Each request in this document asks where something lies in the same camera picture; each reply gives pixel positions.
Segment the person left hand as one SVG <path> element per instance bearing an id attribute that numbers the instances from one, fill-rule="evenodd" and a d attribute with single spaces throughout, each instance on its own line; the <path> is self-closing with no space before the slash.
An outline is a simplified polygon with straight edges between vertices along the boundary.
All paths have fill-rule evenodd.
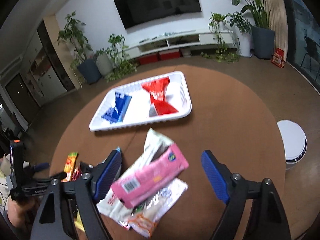
<path id="1" fill-rule="evenodd" d="M 35 206 L 35 198 L 29 198 L 26 202 L 17 202 L 9 197 L 7 204 L 7 217 L 15 228 L 25 228 L 26 213 Z"/>

